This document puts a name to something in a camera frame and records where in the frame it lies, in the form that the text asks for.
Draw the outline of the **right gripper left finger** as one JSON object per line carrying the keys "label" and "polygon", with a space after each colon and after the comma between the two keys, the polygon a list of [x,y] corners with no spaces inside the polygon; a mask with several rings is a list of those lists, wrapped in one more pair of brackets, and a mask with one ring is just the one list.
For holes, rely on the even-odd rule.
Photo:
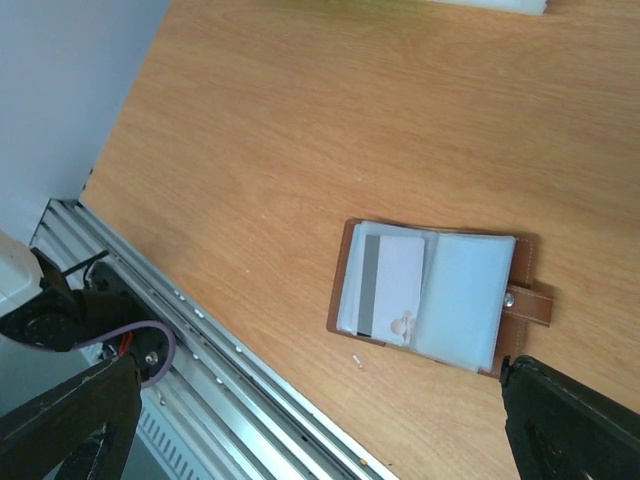
{"label": "right gripper left finger", "polygon": [[106,359],[1,417],[1,477],[119,479],[141,407],[135,358]]}

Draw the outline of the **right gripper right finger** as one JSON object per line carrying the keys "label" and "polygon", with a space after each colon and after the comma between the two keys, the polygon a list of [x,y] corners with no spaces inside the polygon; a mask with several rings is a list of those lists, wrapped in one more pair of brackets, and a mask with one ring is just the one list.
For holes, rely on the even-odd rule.
{"label": "right gripper right finger", "polygon": [[505,430],[522,479],[637,479],[639,414],[528,356],[505,357]]}

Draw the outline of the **brown leather card holder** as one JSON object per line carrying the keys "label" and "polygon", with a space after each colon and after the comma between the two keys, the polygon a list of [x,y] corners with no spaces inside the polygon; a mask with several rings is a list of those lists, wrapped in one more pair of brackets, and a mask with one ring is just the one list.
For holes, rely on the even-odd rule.
{"label": "brown leather card holder", "polygon": [[[407,347],[357,332],[365,237],[425,240],[423,281]],[[326,328],[438,363],[498,376],[505,356],[518,356],[530,325],[549,326],[553,296],[534,287],[538,240],[532,234],[404,226],[365,219],[344,225]]]}

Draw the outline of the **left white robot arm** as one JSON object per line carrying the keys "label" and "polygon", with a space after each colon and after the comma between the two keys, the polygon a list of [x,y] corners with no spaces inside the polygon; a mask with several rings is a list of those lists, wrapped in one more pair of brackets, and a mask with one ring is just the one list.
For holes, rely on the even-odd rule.
{"label": "left white robot arm", "polygon": [[1,334],[36,349],[68,352],[100,342],[132,321],[131,295],[88,285],[73,289],[67,278],[105,258],[102,251],[61,270],[37,248],[1,234]]}

